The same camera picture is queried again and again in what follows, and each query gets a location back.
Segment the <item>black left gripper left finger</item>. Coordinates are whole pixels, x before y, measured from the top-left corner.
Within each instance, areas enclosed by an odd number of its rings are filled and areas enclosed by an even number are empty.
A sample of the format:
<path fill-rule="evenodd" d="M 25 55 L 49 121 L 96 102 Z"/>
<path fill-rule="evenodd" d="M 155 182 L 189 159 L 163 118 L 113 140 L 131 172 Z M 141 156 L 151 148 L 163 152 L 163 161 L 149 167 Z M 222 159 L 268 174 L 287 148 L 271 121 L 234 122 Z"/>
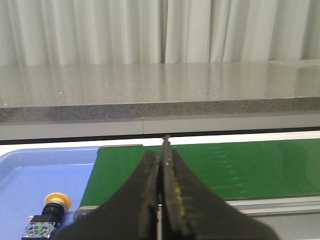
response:
<path fill-rule="evenodd" d="M 144 152 L 126 182 L 100 207 L 59 230 L 56 240 L 157 239 L 160 156 Z"/>

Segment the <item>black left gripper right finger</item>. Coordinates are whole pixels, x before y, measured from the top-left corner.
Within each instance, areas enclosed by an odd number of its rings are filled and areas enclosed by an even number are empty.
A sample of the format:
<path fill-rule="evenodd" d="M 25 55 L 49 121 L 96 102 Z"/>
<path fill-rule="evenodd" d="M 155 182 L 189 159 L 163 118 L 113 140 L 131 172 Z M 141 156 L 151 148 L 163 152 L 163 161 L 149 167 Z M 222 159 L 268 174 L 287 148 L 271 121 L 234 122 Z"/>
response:
<path fill-rule="evenodd" d="M 279 239 L 271 227 L 241 213 L 211 191 L 171 147 L 169 138 L 163 138 L 161 156 L 165 239 Z"/>

